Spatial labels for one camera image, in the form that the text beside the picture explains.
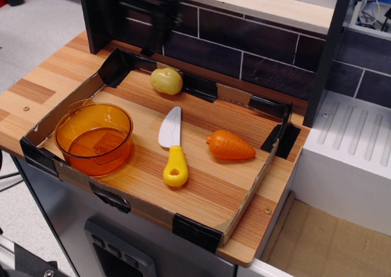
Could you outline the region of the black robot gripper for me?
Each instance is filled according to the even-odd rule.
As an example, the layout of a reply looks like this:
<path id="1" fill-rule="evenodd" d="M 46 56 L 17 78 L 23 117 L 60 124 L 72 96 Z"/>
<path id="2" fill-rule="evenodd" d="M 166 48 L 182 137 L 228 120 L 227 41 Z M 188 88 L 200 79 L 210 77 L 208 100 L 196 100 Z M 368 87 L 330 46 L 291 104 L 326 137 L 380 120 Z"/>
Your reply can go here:
<path id="1" fill-rule="evenodd" d="M 125 7 L 152 18 L 152 48 L 162 53 L 177 25 L 178 9 L 182 0 L 117 0 Z"/>

